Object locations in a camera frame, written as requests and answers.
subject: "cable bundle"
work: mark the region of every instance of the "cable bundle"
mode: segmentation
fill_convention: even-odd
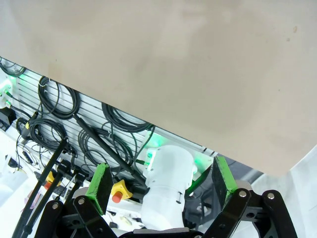
[[[51,128],[54,140],[51,140],[43,136],[44,134],[42,132],[42,126],[45,125]],[[57,149],[62,139],[67,138],[67,134],[63,125],[50,119],[32,119],[29,121],[29,128],[32,140],[41,145],[42,147],[52,151],[55,151]],[[54,130],[58,134],[60,139],[55,137],[53,132]],[[67,153],[76,153],[75,149],[69,143],[66,146],[65,150]]]
[[[49,110],[49,112],[47,114],[52,113],[55,117],[62,119],[62,120],[71,119],[73,117],[73,115],[76,114],[79,110],[79,106],[80,106],[79,93],[72,88],[64,86],[71,96],[71,99],[73,102],[73,107],[68,112],[62,111],[62,110],[57,108],[58,101],[59,101],[59,93],[60,93],[59,84],[57,82],[55,82],[56,86],[57,86],[57,101],[55,102],[55,105],[53,105],[51,100],[48,97],[48,94],[46,93],[47,84],[49,83],[49,81],[50,81],[49,78],[43,76],[40,79],[39,88],[38,88],[38,94],[39,94],[39,98],[41,100],[41,103],[43,104],[43,106],[47,110]]]
[[[2,57],[0,57],[0,68],[8,75],[12,76],[12,77],[20,77],[26,70],[26,67],[21,67],[21,69],[19,71],[14,71],[14,70],[10,70],[10,68],[12,68],[13,66],[17,65],[16,63],[14,63],[11,66],[6,66],[4,64],[1,63],[2,61]]]
[[[107,144],[112,145],[115,148],[115,150],[117,151],[117,154],[119,154],[121,152],[121,154],[124,155],[124,161],[128,165],[132,165],[132,163],[133,163],[132,150],[122,139],[120,139],[118,136],[112,134],[111,132],[109,132],[107,130],[103,130],[103,129],[99,129],[99,128],[94,128],[93,130],[98,136],[104,138]],[[92,149],[88,148],[89,138],[90,138],[90,136],[85,130],[81,130],[79,132],[78,144],[79,144],[80,149],[84,153],[84,160],[85,160],[86,166],[88,166],[86,163],[86,157],[94,165],[99,164],[99,162],[94,159],[92,152],[98,153],[106,162],[105,157],[103,156],[103,154],[100,151],[92,150]],[[113,171],[113,172],[119,172],[121,170],[122,170],[122,168],[120,166],[111,168],[111,171]]]
[[[129,121],[118,112],[117,108],[114,108],[106,103],[102,103],[102,109],[106,119],[110,122],[110,124],[121,131],[138,133],[143,130],[148,130],[153,126],[146,121],[144,123],[135,123]]]

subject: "beige panel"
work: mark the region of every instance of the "beige panel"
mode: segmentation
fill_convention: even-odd
[[[315,0],[2,0],[0,17],[1,56],[253,168],[316,144]]]

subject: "silver bolt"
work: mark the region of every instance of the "silver bolt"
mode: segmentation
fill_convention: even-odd
[[[55,210],[57,207],[58,207],[58,203],[55,202],[55,203],[53,204],[52,208]]]
[[[79,205],[84,204],[84,202],[85,202],[85,199],[84,199],[84,198],[81,198],[81,199],[78,200],[78,204],[79,204]]]
[[[270,192],[270,193],[267,195],[267,197],[272,200],[272,199],[274,199],[274,194]]]
[[[240,191],[239,192],[239,196],[240,197],[246,197],[247,196],[247,193],[245,191]]]

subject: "black connector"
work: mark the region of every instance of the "black connector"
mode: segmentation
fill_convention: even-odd
[[[21,136],[23,139],[28,140],[30,135],[30,121],[34,120],[38,117],[39,113],[34,112],[33,116],[29,119],[29,121],[25,124],[24,128],[21,131]]]
[[[31,164],[33,164],[33,160],[31,160],[30,156],[28,155],[28,153],[26,153],[26,151],[23,151],[22,154]]]
[[[16,119],[15,111],[10,108],[0,109],[0,121],[6,129],[10,127],[12,122]]]
[[[117,228],[117,229],[118,229],[118,224],[115,223],[115,222],[110,222],[110,223],[109,223],[109,227],[110,227],[110,228]]]

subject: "black rod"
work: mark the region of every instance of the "black rod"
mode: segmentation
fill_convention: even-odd
[[[27,238],[27,236],[30,233],[32,233],[32,228],[34,226],[34,223],[36,222],[36,220],[39,217],[41,211],[43,210],[43,208],[47,204],[51,194],[54,192],[54,189],[57,187],[58,183],[60,182],[60,180],[62,178],[63,178],[63,173],[57,173],[57,175],[55,176],[55,178],[54,178],[52,184],[50,185],[49,189],[46,191],[46,193],[44,194],[44,196],[43,196],[42,200],[40,201],[39,205],[36,207],[34,213],[32,214],[28,224],[25,225],[24,233],[21,236],[22,238]]]
[[[80,117],[74,115],[77,123],[89,134],[89,136],[102,147],[114,160],[117,161],[127,172],[129,172],[141,185],[145,186],[145,180],[141,175],[132,169],[117,153],[115,153],[110,146],[108,146]]]
[[[19,238],[23,232],[23,227],[25,226],[25,224],[27,223],[27,221],[29,220],[29,217],[32,213],[32,209],[31,205],[37,195],[37,193],[39,192],[42,184],[44,183],[45,179],[47,178],[47,176],[49,175],[51,169],[53,168],[54,164],[56,163],[57,159],[59,158],[60,154],[62,153],[62,151],[64,150],[64,148],[67,145],[67,140],[64,139],[61,141],[61,143],[59,144],[59,146],[57,147],[57,149],[55,150],[54,154],[52,155],[51,159],[49,160],[48,164],[45,166],[38,183],[35,185],[29,200],[27,201],[27,203],[25,204],[25,207],[21,213],[20,219],[15,227],[15,230],[13,232],[12,238]]]

